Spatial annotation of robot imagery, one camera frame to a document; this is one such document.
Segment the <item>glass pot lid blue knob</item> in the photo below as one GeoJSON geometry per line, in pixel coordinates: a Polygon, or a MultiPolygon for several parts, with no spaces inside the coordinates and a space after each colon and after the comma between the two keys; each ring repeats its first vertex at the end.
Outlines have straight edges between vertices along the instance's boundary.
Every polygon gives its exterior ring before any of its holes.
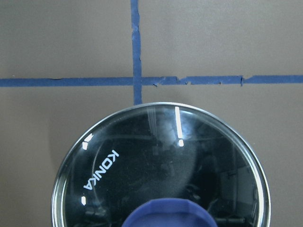
{"type": "Polygon", "coordinates": [[[137,105],[71,147],[52,195],[54,227],[268,227],[266,176],[251,146],[202,109],[137,105]]]}

